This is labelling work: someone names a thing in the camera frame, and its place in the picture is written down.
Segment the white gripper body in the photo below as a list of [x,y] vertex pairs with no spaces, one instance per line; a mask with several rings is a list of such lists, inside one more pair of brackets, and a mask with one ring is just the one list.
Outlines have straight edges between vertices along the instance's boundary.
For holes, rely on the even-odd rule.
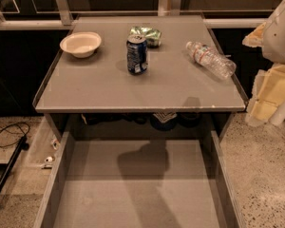
[[285,0],[282,0],[266,21],[262,54],[274,63],[285,64]]

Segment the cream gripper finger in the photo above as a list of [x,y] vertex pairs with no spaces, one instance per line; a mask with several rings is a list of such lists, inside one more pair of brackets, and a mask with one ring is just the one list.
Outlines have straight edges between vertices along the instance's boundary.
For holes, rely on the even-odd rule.
[[247,106],[245,121],[250,126],[270,123],[270,118],[285,101],[285,65],[273,64],[260,70],[254,81],[252,98]]
[[244,37],[242,44],[246,47],[257,48],[263,46],[263,30],[266,23],[256,27],[251,33]]

